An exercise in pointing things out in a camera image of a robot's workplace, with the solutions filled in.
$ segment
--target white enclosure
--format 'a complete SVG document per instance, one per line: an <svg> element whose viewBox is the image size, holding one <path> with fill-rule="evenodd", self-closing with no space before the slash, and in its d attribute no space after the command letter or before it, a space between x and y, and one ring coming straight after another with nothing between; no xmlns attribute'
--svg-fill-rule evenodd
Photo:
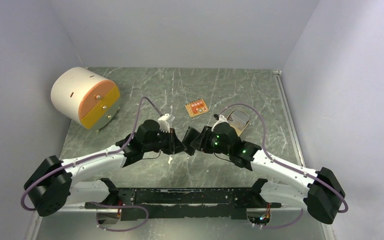
<svg viewBox="0 0 384 240"><path fill-rule="evenodd" d="M0 0L0 239L31 225L22 186L70 122L51 87L78 66L282 70L307 166L347 194L336 238L384 239L384 0Z"/></svg>

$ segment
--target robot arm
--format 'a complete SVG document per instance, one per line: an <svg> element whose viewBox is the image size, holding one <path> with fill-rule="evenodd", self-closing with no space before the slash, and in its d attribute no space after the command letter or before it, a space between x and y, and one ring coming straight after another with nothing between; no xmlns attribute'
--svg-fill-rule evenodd
<svg viewBox="0 0 384 240"><path fill-rule="evenodd" d="M119 199L119 190L107 178L93 182L84 180L99 173L123 168L141 160L146 152L162 151L165 154L195 151L208 154L225 154L240 168L259 171L271 175L285 184L259 179L252 187L253 200L259 203L281 203L290 207L307 210L318 221L331 224L339 211L340 199L329 189L315 182L312 178L322 179L336 191L345 196L335 175L327 168L320 171L290 163L270 155L256 144L241 140L223 116L213 126L205 126L202 132L189 127L183 140L176 137L171 128L174 116L165 114L158 121L146 120L141 124L134 137L121 151L130 135L104 150L82 157L58 160L56 156L46 158L24 185L27 189L44 175L55 169L67 167L34 186L28 193L38 214L42 217L51 215L64 205L96 202L114 205ZM248 203L235 205L249 206Z"/></svg>

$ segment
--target small circuit board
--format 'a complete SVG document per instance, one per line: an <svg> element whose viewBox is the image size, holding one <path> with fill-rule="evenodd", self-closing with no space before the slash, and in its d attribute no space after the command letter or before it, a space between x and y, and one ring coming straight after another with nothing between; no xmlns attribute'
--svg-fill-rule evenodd
<svg viewBox="0 0 384 240"><path fill-rule="evenodd" d="M207 113L209 111L207 104L202 98L195 101L191 101L188 104L185 104L184 106L191 118Z"/></svg>

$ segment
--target cylindrical container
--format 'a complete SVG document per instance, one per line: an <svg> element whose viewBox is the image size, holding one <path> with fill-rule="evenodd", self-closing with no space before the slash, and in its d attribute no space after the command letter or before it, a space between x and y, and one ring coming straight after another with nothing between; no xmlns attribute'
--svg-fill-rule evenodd
<svg viewBox="0 0 384 240"><path fill-rule="evenodd" d="M53 84L50 99L55 108L86 129L99 130L120 106L117 85L83 67L74 67Z"/></svg>

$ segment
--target purple cable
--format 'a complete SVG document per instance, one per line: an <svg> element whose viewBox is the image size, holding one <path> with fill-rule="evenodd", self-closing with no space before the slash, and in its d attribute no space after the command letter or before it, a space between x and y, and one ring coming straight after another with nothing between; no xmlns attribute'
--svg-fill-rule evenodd
<svg viewBox="0 0 384 240"><path fill-rule="evenodd" d="M96 205L96 206L101 207L101 208L108 208L108 209L142 209L145 212L145 214L146 214L145 220L143 220L140 224L138 224L134 227L131 227L131 228L127 228L127 229L111 229L111 228L103 227L102 225L99 224L98 215L96 215L96 226L102 230L109 231L109 232L127 232L127 231L131 231L131 230L135 230L135 229L141 227L142 225L144 225L148 221L149 216L150 216L150 213L148 212L148 210L146 208L144 208L143 206L137 206L137 205L110 206L110 205L104 205L104 204L101 204L98 202L91 202L91 204Z"/></svg>
<svg viewBox="0 0 384 240"><path fill-rule="evenodd" d="M133 135L135 134L135 130L136 130L136 126L138 125L138 121L139 121L139 113L141 112L141 107L142 107L142 101L143 100L147 100L153 107L154 109L158 112L158 114L160 116L162 116L163 114L161 113L161 111L158 109L158 107L155 106L155 104L146 96L143 96L141 99L140 99L140 102L139 102L139 107L137 108L137 112L136 112L136 119L134 121L134 124L133 124L133 130L131 131L131 134L130 136L128 137L127 141L123 144L123 146L120 147L120 149L118 150L115 150L115 151L109 151L108 152L108 155L111 155L111 154L118 154L119 152L123 151L123 149L129 144L129 142L132 140L133 138ZM86 161L89 161L89 160L92 160L92 159L95 159L95 158L99 158L99 157L102 157L102 156L105 156L106 154L105 153L98 153L98 154L95 154L95 155L91 155L91 156L88 156L88 157L85 157L83 159L80 159L78 161L75 162L75 164L81 164L81 163L84 163ZM28 207L25 203L26 201L26 197L27 195L29 194L29 192L34 188L36 187L38 184L40 184L43 180L49 178L50 176L54 175L55 173L58 173L59 171L61 170L64 170L64 169L67 169L69 167L72 167L75 165L74 163L69 163L67 165L64 165L64 166L60 166L50 172L48 172L47 174L43 175L42 177L40 177L38 180L36 180L35 182L33 182L32 184L30 184L30 186L28 186L28 188L24 191L24 193L21 195L21 207L27 211L35 211L36 209L35 208L31 208L31 207ZM115 208L139 208L139 209L144 209L145 212L146 212L146 219L145 221L143 221L143 223L141 223L140 225L138 225L138 227L142 226L143 224L145 224L145 222L148 220L148 211L144 208L144 207L141 207L141 206L116 206Z"/></svg>
<svg viewBox="0 0 384 240"><path fill-rule="evenodd" d="M348 211L348 203L345 201L344 197L338 192L336 191L333 187L331 187L329 184L327 184L326 182L318 179L317 177L313 176L313 175L310 175L308 173L305 173L304 171L301 171L299 169L296 169L294 167L291 167L287 164L284 164L283 162L280 162L276 159L273 159L272 156L270 156L269 152L267 151L266 149L266 124L264 122L264 118L263 116L257 111L257 109L255 109L254 107L248 105L248 104L245 104L245 103L235 103L235 104L232 104L232 105L229 105L227 107L225 107L219 114L222 114L224 111L226 111L228 108L231 108L233 106L237 106L237 105L241 105L241 106L245 106L249 109L251 109L252 111L254 111L257 115L258 115L258 118L260 119L261 121L261 124L262 124L262 140L261 140L261 149L262 151L264 152L264 154L267 156L268 159L270 159L272 162L276 163L276 164L279 164L287 169L290 169L292 171L295 171L299 174L302 174L306 177L309 177L315 181L317 181L318 183L320 183L321 185L325 186L327 189L329 189L330 191L332 191L339 199L340 201L343 203L344 205L344 209L343 210L338 210L338 213L346 213ZM290 225L296 223L302 216L302 212L301 214L298 216L297 219L295 219L294 221L290 222L290 223L287 223L285 225L281 225L281 226L273 226L273 227L270 227L270 229L281 229L281 228L285 228L285 227L289 227Z"/></svg>

